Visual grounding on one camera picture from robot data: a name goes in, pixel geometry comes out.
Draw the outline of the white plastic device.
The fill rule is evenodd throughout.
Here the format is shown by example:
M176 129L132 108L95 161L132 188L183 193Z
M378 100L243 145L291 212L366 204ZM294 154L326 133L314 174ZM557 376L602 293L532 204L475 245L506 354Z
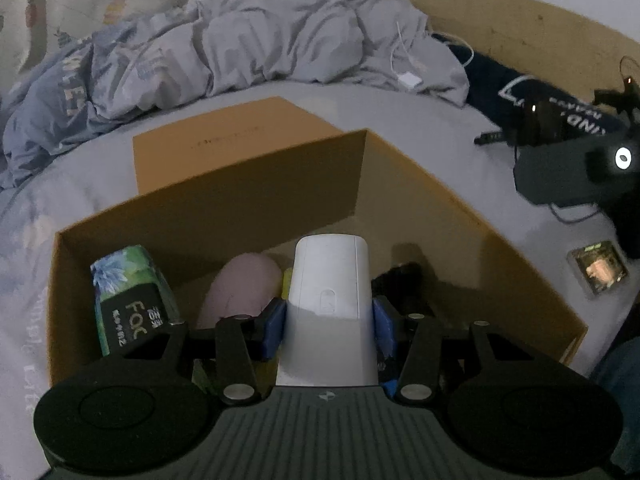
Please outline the white plastic device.
M373 324L367 242L347 234L302 238L295 247L277 384L376 385Z

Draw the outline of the dark grey flat box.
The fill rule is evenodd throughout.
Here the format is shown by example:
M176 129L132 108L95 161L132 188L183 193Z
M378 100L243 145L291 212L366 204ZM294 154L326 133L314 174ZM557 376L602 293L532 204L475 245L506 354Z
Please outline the dark grey flat box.
M590 147L578 140L523 146L513 168L516 190L534 205L560 207L595 204L604 199L606 188L587 174Z

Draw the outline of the black item in box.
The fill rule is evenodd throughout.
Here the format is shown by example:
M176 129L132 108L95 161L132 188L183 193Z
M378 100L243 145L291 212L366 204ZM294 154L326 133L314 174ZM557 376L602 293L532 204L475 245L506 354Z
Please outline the black item in box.
M436 316L432 299L438 279L431 269L411 261L394 266L371 282L372 296L384 297L401 315Z

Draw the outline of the pink soft pouch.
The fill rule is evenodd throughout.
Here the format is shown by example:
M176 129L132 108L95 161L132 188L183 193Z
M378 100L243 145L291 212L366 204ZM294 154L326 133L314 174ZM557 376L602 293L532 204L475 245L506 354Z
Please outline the pink soft pouch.
M222 318L262 313L282 289L283 271L264 254L247 252L232 258L206 292L196 327L213 328Z

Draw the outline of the small square foil packet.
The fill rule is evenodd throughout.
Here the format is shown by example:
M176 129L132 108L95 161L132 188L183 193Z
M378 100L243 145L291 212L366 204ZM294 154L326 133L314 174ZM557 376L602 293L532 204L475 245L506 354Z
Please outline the small square foil packet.
M567 262L589 297L602 295L628 276L623 258L609 240L570 250Z

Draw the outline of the blue printed bed sheet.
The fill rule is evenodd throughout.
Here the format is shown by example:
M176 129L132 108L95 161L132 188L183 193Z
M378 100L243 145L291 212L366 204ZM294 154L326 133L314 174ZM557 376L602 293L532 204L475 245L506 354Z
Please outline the blue printed bed sheet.
M171 122L235 104L280 96L342 130L369 128L458 194L548 278L587 324L572 367L591 373L612 344L639 289L639 268L612 292L588 298L567 262L577 247L614 235L586 208L555 217L515 191L512 153L478 148L490 122L472 107L431 96L356 84L276 81L154 113L55 159L18 190L1 195L1 474L35 479L46 469L32 432L32 412L48 388L44 313L55 232L137 192L134 137Z

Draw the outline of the green tissue pack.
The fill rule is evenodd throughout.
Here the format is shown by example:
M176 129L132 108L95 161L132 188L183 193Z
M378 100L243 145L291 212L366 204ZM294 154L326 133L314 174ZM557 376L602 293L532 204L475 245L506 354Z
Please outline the green tissue pack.
M182 321L174 293L144 247L119 249L96 260L90 270L104 356Z

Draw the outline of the wooden headboard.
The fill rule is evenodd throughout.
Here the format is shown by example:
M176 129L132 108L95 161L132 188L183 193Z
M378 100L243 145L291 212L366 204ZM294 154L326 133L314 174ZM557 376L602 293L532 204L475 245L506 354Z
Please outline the wooden headboard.
M639 79L639 44L617 30L538 0L410 0L435 32L585 101Z

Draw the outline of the open brown cardboard box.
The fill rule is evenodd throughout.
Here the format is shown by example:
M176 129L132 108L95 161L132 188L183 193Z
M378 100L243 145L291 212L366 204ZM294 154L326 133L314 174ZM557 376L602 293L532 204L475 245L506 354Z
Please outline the open brown cardboard box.
M424 257L445 285L439 314L483 320L570 364L587 326L485 219L397 148L369 131L286 148L128 200L55 235L48 299L50 382L99 359L90 266L144 247L194 318L204 281L243 252L280 262L316 233L369 246L380 275L402 256Z

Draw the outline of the brown cardboard box lid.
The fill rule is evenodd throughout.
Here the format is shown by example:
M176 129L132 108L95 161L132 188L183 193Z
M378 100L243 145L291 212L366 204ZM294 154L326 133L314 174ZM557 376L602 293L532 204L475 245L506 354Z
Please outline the brown cardboard box lid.
M172 122L132 139L138 193L343 133L280 96Z

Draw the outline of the crumpled blue grey duvet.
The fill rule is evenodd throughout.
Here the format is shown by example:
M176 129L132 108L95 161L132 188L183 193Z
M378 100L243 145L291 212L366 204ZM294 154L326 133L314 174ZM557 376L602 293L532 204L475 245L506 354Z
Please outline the crumpled blue grey duvet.
M1 184L154 110L276 79L402 90L396 23L425 67L416 92L463 105L470 84L409 0L201 0L126 18L36 66L3 100Z

